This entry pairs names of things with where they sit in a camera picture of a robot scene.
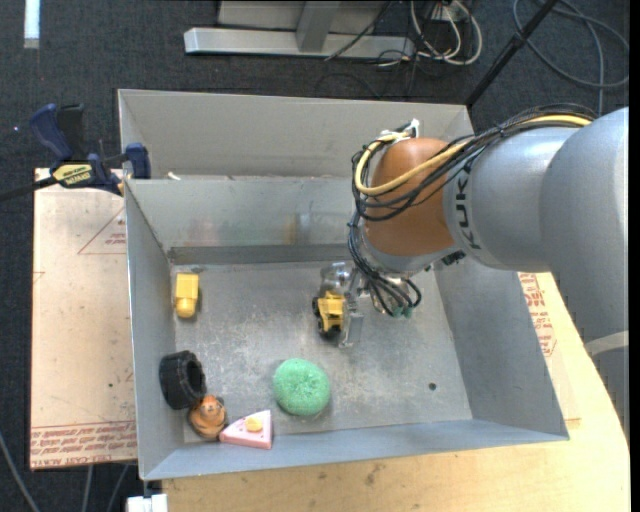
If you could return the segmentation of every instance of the orange toy figure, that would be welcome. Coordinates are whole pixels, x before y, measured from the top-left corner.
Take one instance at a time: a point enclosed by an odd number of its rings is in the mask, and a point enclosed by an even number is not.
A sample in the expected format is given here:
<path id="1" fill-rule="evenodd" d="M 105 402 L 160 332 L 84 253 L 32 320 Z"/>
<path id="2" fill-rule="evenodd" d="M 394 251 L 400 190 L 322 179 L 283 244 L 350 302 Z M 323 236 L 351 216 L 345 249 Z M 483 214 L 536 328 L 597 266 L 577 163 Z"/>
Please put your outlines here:
<path id="1" fill-rule="evenodd" d="M 216 440 L 225 427 L 227 413 L 221 400 L 206 395 L 202 401 L 189 411 L 189 423 L 205 439 Z"/>

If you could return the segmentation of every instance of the pink cheese toy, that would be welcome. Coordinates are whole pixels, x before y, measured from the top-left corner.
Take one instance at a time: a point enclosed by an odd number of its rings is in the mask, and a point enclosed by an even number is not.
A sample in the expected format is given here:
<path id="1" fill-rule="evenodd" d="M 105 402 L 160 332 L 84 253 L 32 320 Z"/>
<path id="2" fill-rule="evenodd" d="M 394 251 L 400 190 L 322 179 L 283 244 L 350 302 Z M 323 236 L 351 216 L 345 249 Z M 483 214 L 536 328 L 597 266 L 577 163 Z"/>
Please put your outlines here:
<path id="1" fill-rule="evenodd" d="M 250 446 L 252 448 L 271 448 L 271 411 L 261 411 L 245 416 L 220 432 L 221 443 Z"/>

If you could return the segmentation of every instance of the blue clamp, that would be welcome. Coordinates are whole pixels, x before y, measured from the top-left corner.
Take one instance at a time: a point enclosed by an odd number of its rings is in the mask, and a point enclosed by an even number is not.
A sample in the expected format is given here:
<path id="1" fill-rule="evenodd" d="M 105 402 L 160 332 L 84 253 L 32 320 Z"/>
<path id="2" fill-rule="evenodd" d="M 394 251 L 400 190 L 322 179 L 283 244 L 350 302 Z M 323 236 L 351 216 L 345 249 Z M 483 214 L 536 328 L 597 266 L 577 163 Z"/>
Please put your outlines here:
<path id="1" fill-rule="evenodd" d="M 68 188 L 89 187 L 122 195 L 121 187 L 118 187 L 122 180 L 111 172 L 110 167 L 104 165 L 106 161 L 117 161 L 120 164 L 129 161 L 133 167 L 134 178 L 149 179 L 151 177 L 151 163 L 147 149 L 140 143 L 129 144 L 124 154 L 108 158 L 105 162 L 96 153 L 84 156 L 84 148 L 82 147 L 84 146 L 82 140 L 83 110 L 83 105 L 76 105 L 65 107 L 59 112 L 54 103 L 49 103 L 39 109 L 29 120 L 29 126 L 35 137 L 56 156 L 56 161 L 51 166 L 52 174 L 60 166 L 69 163 L 80 164 L 84 161 L 91 165 L 90 175 L 83 175 L 87 178 L 75 183 L 73 187 L 65 184 L 64 180 L 58 181 L 58 183 Z M 65 130 L 60 128 L 61 120 L 64 120 Z"/>

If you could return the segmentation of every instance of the dark grey carpet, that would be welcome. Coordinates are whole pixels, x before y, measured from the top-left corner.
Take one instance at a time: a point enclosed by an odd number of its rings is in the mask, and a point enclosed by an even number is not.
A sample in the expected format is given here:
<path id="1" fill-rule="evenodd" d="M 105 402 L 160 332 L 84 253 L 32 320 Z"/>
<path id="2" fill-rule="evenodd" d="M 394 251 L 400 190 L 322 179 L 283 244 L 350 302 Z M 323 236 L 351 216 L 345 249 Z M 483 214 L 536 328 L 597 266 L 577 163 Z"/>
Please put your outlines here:
<path id="1" fill-rule="evenodd" d="M 30 170 L 52 161 L 28 129 L 42 105 L 86 105 L 87 140 L 102 138 L 107 154 L 118 150 L 115 93 L 119 88 L 234 92 L 258 95 L 380 98 L 383 101 L 463 103 L 514 33 L 513 0 L 475 0 L 485 47 L 479 61 L 452 69 L 425 64 L 381 72 L 370 64 L 284 57 L 184 55 L 183 33 L 214 22 L 214 2 L 42 0 L 40 50 L 23 49 L 23 1 L 6 1 L 0 16 L 0 191 L 28 184 Z M 585 14 L 629 38 L 629 0 L 574 0 Z M 526 21 L 539 3 L 523 0 Z M 378 30 L 406 26 L 407 2 L 394 5 Z M 614 38 L 602 34 L 607 81 L 628 72 L 629 61 Z M 597 52 L 588 30 L 551 14 L 537 42 L 555 63 L 584 79 L 598 79 Z M 477 129 L 525 108 L 568 101 L 597 107 L 597 93 L 560 78 L 522 49 L 473 106 Z M 628 87 L 607 91 L 603 113 L 628 105 Z M 0 429 L 26 485 L 43 512 L 80 510 L 86 469 L 31 473 L 27 466 L 30 393 L 31 261 L 33 201 L 0 203 Z M 119 465 L 96 468 L 89 510 L 103 511 L 121 473 Z M 140 494 L 129 471 L 121 499 Z M 0 458 L 0 511 L 28 510 Z"/>

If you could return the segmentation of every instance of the green sponge ball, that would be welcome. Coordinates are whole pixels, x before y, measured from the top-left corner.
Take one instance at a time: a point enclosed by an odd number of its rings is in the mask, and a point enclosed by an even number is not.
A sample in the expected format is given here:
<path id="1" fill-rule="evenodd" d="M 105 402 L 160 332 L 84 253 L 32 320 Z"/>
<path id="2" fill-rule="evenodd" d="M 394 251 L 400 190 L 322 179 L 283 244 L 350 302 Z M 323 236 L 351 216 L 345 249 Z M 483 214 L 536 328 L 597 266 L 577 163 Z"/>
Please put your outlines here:
<path id="1" fill-rule="evenodd" d="M 327 374 L 305 359 L 288 359 L 273 375 L 276 401 L 297 416 L 318 414 L 329 403 L 331 385 Z"/>

